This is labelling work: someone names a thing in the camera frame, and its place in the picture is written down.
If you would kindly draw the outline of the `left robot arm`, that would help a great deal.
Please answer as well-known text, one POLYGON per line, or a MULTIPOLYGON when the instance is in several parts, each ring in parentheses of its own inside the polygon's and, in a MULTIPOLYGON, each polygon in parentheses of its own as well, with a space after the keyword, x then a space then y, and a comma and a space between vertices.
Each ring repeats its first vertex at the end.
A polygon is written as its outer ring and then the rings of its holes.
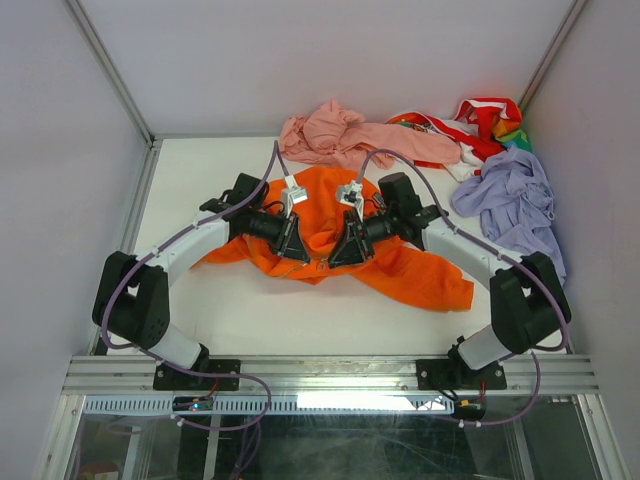
POLYGON ((137 347, 170 364, 188 388, 204 385, 209 351, 172 324, 170 287, 208 253, 242 235, 266 241, 279 259, 309 262, 294 211, 307 200, 307 190, 294 176, 286 176, 274 203, 276 213, 268 210, 270 191, 266 181, 241 173, 231 189, 203 203, 188 226, 159 246, 139 254, 109 255, 92 311, 102 337, 114 334, 124 339, 125 347, 137 347))

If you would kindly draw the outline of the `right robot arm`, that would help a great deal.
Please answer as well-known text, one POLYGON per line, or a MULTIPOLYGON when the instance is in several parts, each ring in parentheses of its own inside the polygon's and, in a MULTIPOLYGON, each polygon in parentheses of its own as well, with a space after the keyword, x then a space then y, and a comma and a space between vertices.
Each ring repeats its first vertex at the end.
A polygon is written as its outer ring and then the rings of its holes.
POLYGON ((489 293, 489 325, 459 338, 440 371, 427 371, 427 379, 440 380, 446 388, 468 388, 499 361, 536 348, 554 332, 568 340, 571 310, 547 255, 503 253, 460 229, 439 203, 423 205, 404 173, 387 175, 378 186, 374 202, 381 210, 372 215, 364 213, 360 180, 338 187, 337 200, 347 209, 329 267, 362 264, 376 257, 382 241, 398 238, 451 261, 489 293))

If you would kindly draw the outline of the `orange zip jacket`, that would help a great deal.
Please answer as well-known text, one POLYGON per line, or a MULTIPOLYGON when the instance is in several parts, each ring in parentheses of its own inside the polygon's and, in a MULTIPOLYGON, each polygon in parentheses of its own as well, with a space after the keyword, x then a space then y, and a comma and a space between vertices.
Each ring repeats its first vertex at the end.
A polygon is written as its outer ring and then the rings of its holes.
POLYGON ((275 180, 250 206, 230 217, 230 240, 204 256, 214 264, 251 261, 275 278, 318 284, 352 275, 380 293, 414 307, 466 311, 472 282, 446 259, 422 252, 417 239, 418 196, 408 179, 394 176, 374 186, 360 181, 363 213, 340 203, 339 187, 352 170, 313 166, 296 174, 306 200, 291 212, 282 205, 285 183, 275 180))

